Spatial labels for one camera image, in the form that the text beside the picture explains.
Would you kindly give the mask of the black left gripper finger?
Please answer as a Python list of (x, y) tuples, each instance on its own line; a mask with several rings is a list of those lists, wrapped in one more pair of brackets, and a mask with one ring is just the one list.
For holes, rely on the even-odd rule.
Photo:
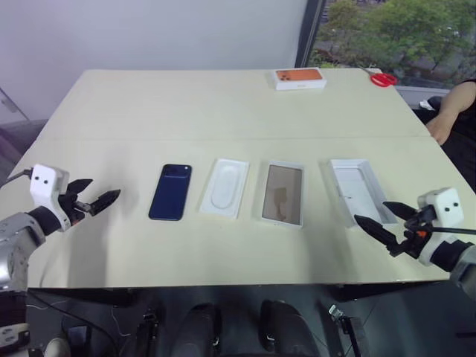
[(121, 190), (109, 190), (89, 205), (89, 214), (96, 216), (110, 207), (119, 197)]
[(70, 182), (67, 186), (66, 192), (71, 195), (79, 195), (82, 193), (91, 183), (93, 182), (90, 178), (77, 179)]

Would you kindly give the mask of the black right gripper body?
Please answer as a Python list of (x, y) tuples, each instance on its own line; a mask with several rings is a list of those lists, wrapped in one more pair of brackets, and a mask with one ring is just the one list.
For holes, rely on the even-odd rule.
[(437, 218), (432, 206), (426, 206), (415, 212), (415, 214), (406, 219), (404, 226), (404, 237), (406, 238), (406, 253), (411, 257), (419, 257), (425, 245), (429, 242), (433, 225), (432, 222)]

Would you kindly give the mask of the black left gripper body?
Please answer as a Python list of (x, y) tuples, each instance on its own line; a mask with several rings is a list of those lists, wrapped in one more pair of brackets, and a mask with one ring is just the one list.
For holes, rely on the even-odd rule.
[(81, 222), (87, 215), (92, 216), (90, 204), (78, 200), (79, 194), (83, 191), (84, 188), (82, 190), (67, 190), (66, 193), (59, 195), (59, 205), (68, 217), (71, 226)]

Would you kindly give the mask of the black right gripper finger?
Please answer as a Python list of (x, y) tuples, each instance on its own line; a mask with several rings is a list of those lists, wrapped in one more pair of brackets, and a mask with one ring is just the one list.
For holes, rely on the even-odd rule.
[(405, 222), (414, 222), (417, 216), (417, 210), (401, 202), (383, 202), (383, 205), (395, 216)]
[(360, 215), (355, 215), (354, 219), (365, 233), (383, 244), (391, 256), (396, 257), (404, 252), (402, 246), (397, 242), (396, 236), (374, 219)]

